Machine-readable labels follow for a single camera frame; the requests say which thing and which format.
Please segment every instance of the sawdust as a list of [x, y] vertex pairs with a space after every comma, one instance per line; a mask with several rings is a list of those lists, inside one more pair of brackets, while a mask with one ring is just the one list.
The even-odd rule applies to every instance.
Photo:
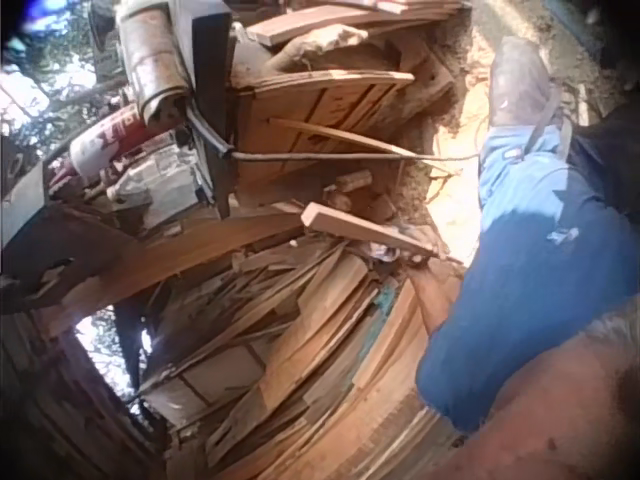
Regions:
[[[414, 151], [458, 157], [477, 151], [487, 130], [489, 71], [501, 39], [520, 35], [540, 45], [554, 79], [582, 88], [592, 103], [607, 113], [622, 101], [612, 72], [602, 71], [584, 49], [556, 22], [543, 0], [474, 0], [471, 11], [443, 22], [429, 33], [434, 53], [456, 80], [456, 101], [439, 117], [414, 120], [397, 142]], [[416, 143], [412, 129], [420, 129]], [[457, 163], [460, 177], [432, 180], [422, 164], [404, 169], [395, 201], [401, 218], [411, 223], [433, 223], [453, 256], [469, 264], [477, 248], [480, 210], [477, 160]]]

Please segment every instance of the tree foliage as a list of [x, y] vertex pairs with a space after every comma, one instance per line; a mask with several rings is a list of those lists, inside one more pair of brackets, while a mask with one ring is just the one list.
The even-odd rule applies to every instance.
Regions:
[[88, 88], [86, 79], [95, 82], [88, 11], [88, 0], [69, 0], [47, 28], [22, 31], [3, 50], [3, 71], [20, 73], [33, 82], [31, 88], [40, 98], [48, 100], [47, 108], [26, 123], [3, 118], [17, 145], [36, 145], [45, 155], [71, 132], [98, 118], [111, 98], [110, 92], [101, 90], [82, 95]]

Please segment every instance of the leather boot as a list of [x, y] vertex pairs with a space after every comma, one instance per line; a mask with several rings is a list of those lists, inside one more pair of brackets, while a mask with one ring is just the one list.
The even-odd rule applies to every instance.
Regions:
[[551, 88], [538, 46], [520, 37], [503, 38], [491, 66], [489, 124], [536, 125], [549, 101]]

